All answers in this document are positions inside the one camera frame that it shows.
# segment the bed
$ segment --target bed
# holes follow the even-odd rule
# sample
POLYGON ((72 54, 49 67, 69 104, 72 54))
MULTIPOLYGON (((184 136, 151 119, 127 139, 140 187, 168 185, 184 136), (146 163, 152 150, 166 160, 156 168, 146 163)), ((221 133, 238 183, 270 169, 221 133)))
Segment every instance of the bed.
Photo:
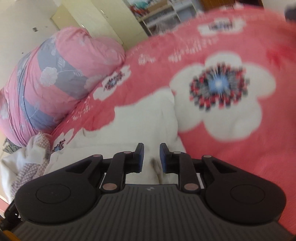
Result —
POLYGON ((143 99, 170 88, 186 152, 215 156, 279 185, 287 197, 280 223, 296 233, 295 40, 295 24, 262 8, 199 15, 130 49, 125 63, 53 131, 52 149, 66 151, 81 132, 113 124, 117 108, 144 106, 143 99))

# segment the white wall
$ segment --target white wall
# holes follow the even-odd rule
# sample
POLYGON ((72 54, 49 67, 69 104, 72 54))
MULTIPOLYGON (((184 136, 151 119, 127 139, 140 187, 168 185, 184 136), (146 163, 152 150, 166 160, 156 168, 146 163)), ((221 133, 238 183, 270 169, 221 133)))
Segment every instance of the white wall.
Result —
POLYGON ((0 1, 0 14, 3 13, 13 2, 14 2, 14 0, 1 0, 0 1))
POLYGON ((58 7, 62 4, 62 0, 53 0, 53 1, 58 7))
POLYGON ((5 85, 23 54, 40 45, 57 31, 49 19, 56 8, 55 4, 51 6, 50 1, 39 2, 40 7, 47 8, 46 11, 40 10, 33 0, 19 0, 8 8, 3 6, 3 9, 6 9, 0 13, 0 88, 5 85))
POLYGON ((281 14, 284 14, 288 5, 296 6, 296 0, 262 0, 262 3, 265 8, 272 9, 281 14))

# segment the ribbed black surface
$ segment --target ribbed black surface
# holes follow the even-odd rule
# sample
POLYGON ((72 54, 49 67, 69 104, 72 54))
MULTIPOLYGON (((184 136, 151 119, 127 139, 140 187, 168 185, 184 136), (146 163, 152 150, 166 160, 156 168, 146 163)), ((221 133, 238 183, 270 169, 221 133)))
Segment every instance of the ribbed black surface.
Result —
POLYGON ((197 195, 184 194, 175 185, 126 185, 120 193, 104 195, 79 220, 59 226, 25 222, 14 233, 22 241, 285 241, 291 237, 276 222, 254 227, 221 220, 197 195))

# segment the patterned cloth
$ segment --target patterned cloth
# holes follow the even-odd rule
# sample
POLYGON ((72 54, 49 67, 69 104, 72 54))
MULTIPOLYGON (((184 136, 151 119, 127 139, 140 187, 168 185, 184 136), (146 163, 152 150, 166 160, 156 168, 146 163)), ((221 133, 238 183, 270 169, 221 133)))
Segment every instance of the patterned cloth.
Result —
POLYGON ((0 127, 25 147, 39 131, 51 133, 93 88, 125 59, 115 40, 69 27, 24 55, 0 90, 0 127))
POLYGON ((13 144, 8 138, 5 139, 4 144, 3 144, 3 151, 9 154, 14 153, 15 151, 17 151, 18 149, 20 149, 21 147, 13 144))
POLYGON ((35 144, 46 149, 46 156, 43 159, 43 163, 41 165, 32 163, 26 163, 24 165, 23 169, 17 175, 17 179, 11 185, 11 193, 13 198, 17 190, 20 189, 22 185, 35 178, 41 177, 44 173, 45 168, 49 164, 50 143, 48 138, 46 137, 46 134, 39 132, 35 144))

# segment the pink and purple blanket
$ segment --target pink and purple blanket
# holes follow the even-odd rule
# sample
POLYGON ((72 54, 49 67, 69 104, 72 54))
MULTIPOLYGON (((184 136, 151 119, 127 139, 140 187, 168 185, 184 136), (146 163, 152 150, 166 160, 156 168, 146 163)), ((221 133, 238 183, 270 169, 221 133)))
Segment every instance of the pink and purple blanket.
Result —
POLYGON ((0 127, 18 146, 39 131, 51 133, 98 82, 124 61, 110 38, 65 28, 26 54, 0 92, 0 127))
POLYGON ((296 24, 261 8, 210 11, 129 50, 53 131, 54 147, 170 86, 186 151, 279 185, 287 197, 280 223, 296 233, 295 76, 296 24))

